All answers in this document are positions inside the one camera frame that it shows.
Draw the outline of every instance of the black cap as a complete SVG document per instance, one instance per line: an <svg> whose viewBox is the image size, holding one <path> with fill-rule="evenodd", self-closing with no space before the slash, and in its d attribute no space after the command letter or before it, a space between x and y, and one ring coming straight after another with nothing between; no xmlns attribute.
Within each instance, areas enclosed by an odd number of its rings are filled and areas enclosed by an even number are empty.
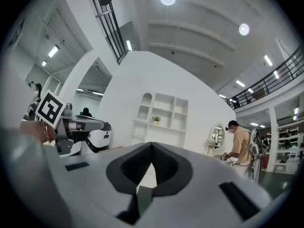
<svg viewBox="0 0 304 228"><path fill-rule="evenodd" d="M229 126L229 125L239 126L239 124L237 123L237 121L234 121L234 120L230 121L230 122L228 123L228 126Z"/></svg>

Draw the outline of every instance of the rectangular ceiling light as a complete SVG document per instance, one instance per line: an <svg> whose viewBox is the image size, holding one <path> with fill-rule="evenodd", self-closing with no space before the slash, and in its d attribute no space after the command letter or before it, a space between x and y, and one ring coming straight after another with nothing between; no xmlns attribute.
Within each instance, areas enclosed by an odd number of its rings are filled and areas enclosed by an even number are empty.
<svg viewBox="0 0 304 228"><path fill-rule="evenodd" d="M279 79L279 74L277 74L277 71L274 72L276 79Z"/></svg>
<svg viewBox="0 0 304 228"><path fill-rule="evenodd" d="M129 40L127 40L127 46L128 46L129 51L132 51L131 43Z"/></svg>
<svg viewBox="0 0 304 228"><path fill-rule="evenodd" d="M269 64L269 66L272 66L272 62L270 61L269 57L267 55L264 56L266 62Z"/></svg>
<svg viewBox="0 0 304 228"><path fill-rule="evenodd" d="M98 93L98 92L92 92L92 93L95 94L95 95L104 95L104 94Z"/></svg>
<svg viewBox="0 0 304 228"><path fill-rule="evenodd" d="M57 45L55 45L55 46L53 47L53 49L51 49L51 51L49 52L48 56L49 56L49 57L54 56L54 54L55 54L56 52L58 52L58 50L59 50L59 47L58 47Z"/></svg>
<svg viewBox="0 0 304 228"><path fill-rule="evenodd" d="M245 85L242 82L238 81L238 80L236 81L236 83L239 84L242 87L245 87Z"/></svg>

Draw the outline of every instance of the black and white ar marker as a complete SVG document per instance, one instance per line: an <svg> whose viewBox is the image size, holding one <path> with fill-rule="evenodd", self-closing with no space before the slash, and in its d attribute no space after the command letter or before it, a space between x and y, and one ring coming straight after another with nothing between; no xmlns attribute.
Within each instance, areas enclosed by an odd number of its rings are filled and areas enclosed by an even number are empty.
<svg viewBox="0 0 304 228"><path fill-rule="evenodd" d="M42 97L35 114L52 128L56 128L66 103L49 89Z"/></svg>

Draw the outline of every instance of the bracelet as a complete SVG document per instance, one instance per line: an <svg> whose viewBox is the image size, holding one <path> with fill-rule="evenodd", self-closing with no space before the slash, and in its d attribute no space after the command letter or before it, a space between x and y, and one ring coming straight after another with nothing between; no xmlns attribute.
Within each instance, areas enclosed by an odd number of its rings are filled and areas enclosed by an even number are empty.
<svg viewBox="0 0 304 228"><path fill-rule="evenodd" d="M51 144L52 141L51 141L51 139L49 138L49 135L48 135L48 125L47 125L46 122L43 122L43 133L46 136L48 143Z"/></svg>

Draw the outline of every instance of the staircase railing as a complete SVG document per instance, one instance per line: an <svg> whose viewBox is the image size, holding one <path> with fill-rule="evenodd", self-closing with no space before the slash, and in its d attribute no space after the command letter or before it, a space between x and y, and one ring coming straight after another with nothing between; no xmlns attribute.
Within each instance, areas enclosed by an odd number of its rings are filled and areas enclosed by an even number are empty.
<svg viewBox="0 0 304 228"><path fill-rule="evenodd" d="M107 5L101 5L101 0L92 0L97 11L96 18L100 20L100 23L106 34L106 40L116 58L118 63L121 62L126 55L127 50L123 42L123 37L119 30L115 12L110 2Z"/></svg>
<svg viewBox="0 0 304 228"><path fill-rule="evenodd" d="M303 66L303 48L299 47L286 61L270 74L241 93L225 100L233 109L253 103L296 79L304 72Z"/></svg>

